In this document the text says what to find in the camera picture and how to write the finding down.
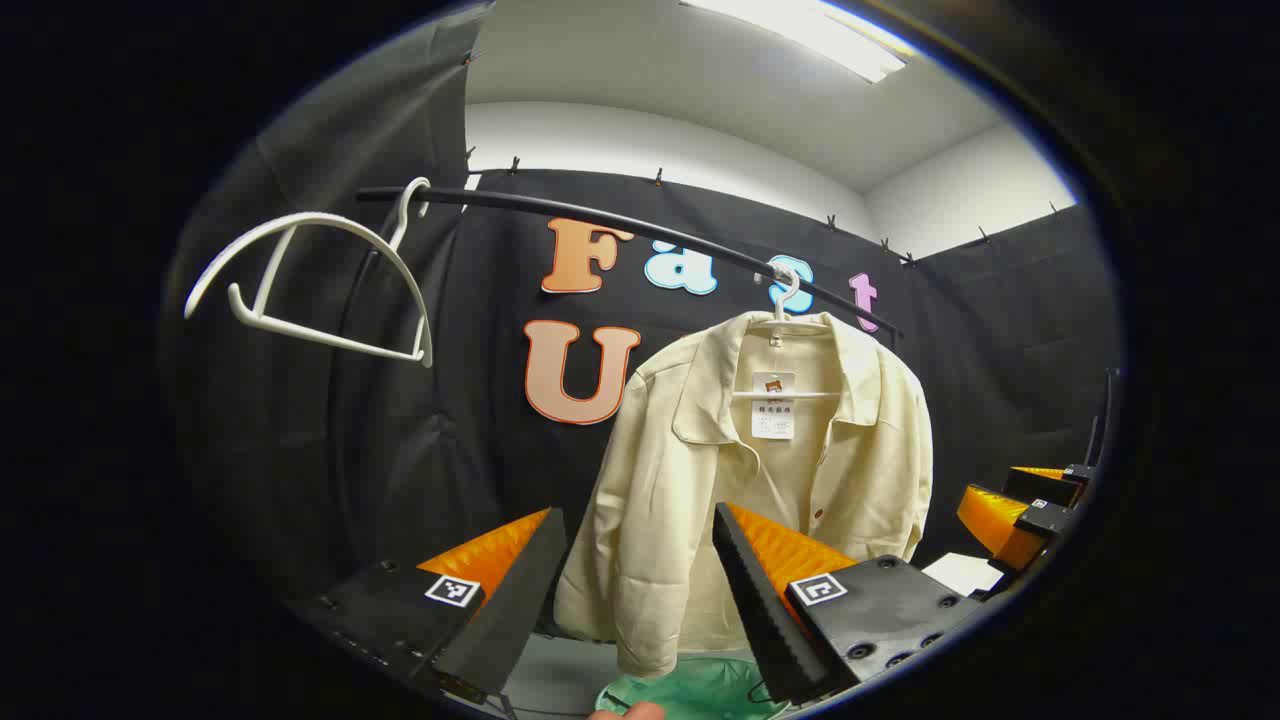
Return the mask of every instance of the clothes rail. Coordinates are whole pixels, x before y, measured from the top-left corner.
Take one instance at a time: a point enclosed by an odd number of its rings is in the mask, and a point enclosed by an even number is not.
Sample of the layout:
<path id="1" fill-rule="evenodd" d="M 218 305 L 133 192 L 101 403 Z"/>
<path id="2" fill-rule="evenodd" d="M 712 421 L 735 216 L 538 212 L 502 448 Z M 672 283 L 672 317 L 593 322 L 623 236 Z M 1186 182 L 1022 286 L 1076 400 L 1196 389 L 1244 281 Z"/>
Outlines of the clothes rail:
<path id="1" fill-rule="evenodd" d="M 366 187 L 356 191 L 356 200 L 358 201 L 392 201 L 399 199 L 401 193 L 404 192 L 403 187 Z M 536 213 L 539 215 L 557 215 L 561 218 L 568 218 L 571 220 L 579 220 L 584 223 L 595 223 L 598 225 L 605 225 L 611 228 L 617 228 L 620 231 L 632 232 L 636 234 L 643 234 L 653 240 L 660 240 L 675 245 L 676 247 L 685 247 L 701 252 L 703 255 L 709 255 L 719 260 L 724 260 L 731 265 L 744 268 L 753 273 L 759 273 L 765 277 L 774 278 L 777 281 L 786 282 L 787 278 L 778 277 L 777 270 L 756 258 L 750 255 L 744 255 L 736 250 L 724 247 L 709 240 L 703 240 L 696 236 L 682 233 L 680 231 L 673 231 L 662 225 L 655 225 L 645 220 L 637 220 L 635 218 L 628 218 L 626 215 L 617 215 L 613 213 L 605 213 L 603 210 L 595 210 L 591 208 L 584 208 L 582 205 L 571 205 L 568 202 L 558 202 L 556 200 L 543 200 L 540 197 L 530 197 L 526 195 L 509 195 L 504 192 L 485 192 L 480 190 L 454 190 L 454 188 L 436 188 L 436 187 L 420 187 L 413 192 L 413 200 L 424 200 L 430 202 L 444 202 L 451 205 L 476 205 L 479 208 L 498 208 L 503 210 L 522 210 L 526 213 Z M 884 320 L 883 318 L 870 313 L 869 310 L 863 310 L 858 305 L 854 305 L 849 300 L 836 295 L 835 292 L 818 287 L 809 281 L 801 278 L 800 288 L 809 292 L 814 297 L 820 297 L 832 305 L 836 305 L 844 310 L 849 310 L 854 315 L 863 318 L 864 320 L 870 320 L 877 325 L 888 331 L 890 350 L 896 351 L 896 340 L 899 337 L 906 337 L 902 331 L 897 329 L 896 325 Z"/>

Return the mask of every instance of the green plastic bag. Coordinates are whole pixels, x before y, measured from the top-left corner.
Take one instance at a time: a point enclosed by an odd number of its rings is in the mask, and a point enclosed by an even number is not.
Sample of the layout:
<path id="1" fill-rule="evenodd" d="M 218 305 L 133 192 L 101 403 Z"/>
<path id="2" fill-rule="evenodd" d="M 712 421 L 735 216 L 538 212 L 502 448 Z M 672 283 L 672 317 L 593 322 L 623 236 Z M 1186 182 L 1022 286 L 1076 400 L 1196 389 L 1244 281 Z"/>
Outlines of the green plastic bag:
<path id="1" fill-rule="evenodd" d="M 666 711 L 667 720 L 777 717 L 787 703 L 769 702 L 769 691 L 764 685 L 755 687 L 759 683 L 760 670 L 749 660 L 686 657 L 676 662 L 668 675 L 655 680 L 627 675 L 613 680 L 595 698 L 595 708 L 622 715 L 637 702 L 654 702 Z M 753 698 L 764 702 L 753 702 Z"/>

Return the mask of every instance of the clothing tag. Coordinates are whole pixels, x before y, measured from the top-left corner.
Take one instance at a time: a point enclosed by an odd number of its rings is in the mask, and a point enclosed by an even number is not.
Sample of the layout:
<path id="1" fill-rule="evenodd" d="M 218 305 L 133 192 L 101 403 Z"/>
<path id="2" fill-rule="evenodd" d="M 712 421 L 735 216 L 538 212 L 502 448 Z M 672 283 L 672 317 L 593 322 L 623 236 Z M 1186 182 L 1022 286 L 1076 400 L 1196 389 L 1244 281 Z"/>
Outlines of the clothing tag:
<path id="1" fill-rule="evenodd" d="M 795 373 L 751 373 L 751 392 L 795 392 Z M 751 437 L 795 439 L 795 400 L 753 400 Z"/>

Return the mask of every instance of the orange letter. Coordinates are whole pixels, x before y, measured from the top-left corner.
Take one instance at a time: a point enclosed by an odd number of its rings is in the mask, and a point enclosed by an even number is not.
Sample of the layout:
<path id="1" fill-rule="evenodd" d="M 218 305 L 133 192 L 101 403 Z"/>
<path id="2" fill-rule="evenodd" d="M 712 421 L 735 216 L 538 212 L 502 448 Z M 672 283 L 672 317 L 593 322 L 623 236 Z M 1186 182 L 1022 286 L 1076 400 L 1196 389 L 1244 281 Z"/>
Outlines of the orange letter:
<path id="1" fill-rule="evenodd" d="M 589 400 L 564 395 L 564 360 L 570 343 L 579 337 L 577 328 L 557 320 L 530 320 L 525 336 L 529 337 L 525 397 L 534 410 L 573 425 L 608 420 L 618 411 L 627 382 L 627 356 L 640 345 L 640 333 L 627 328 L 599 328 L 591 333 L 600 346 L 600 380 Z"/>
<path id="2" fill-rule="evenodd" d="M 545 292 L 595 292 L 604 281 L 591 274 L 591 258 L 608 270 L 618 259 L 618 238 L 631 240 L 628 232 L 616 231 L 591 223 L 580 223 L 567 218 L 556 218 L 547 223 L 556 231 L 556 260 L 552 261 L 552 274 L 543 278 Z M 603 233 L 591 241 L 591 233 Z"/>

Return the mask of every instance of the cream jacket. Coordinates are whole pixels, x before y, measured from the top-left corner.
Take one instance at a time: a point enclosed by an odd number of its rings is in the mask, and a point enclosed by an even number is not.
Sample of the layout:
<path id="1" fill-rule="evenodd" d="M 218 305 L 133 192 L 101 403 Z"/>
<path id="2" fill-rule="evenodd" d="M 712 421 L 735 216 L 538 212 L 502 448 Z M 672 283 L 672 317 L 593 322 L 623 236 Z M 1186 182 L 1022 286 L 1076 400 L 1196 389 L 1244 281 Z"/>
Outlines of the cream jacket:
<path id="1" fill-rule="evenodd" d="M 772 347 L 746 313 L 660 350 L 627 382 L 595 491 L 556 594 L 570 634 L 616 641 L 618 667 L 657 678 L 678 651 L 748 647 L 712 546 L 728 501 L 855 560 L 911 559 L 929 507 L 924 393 L 893 354 L 827 313 L 832 332 Z M 794 372 L 795 439 L 751 437 L 755 372 Z"/>

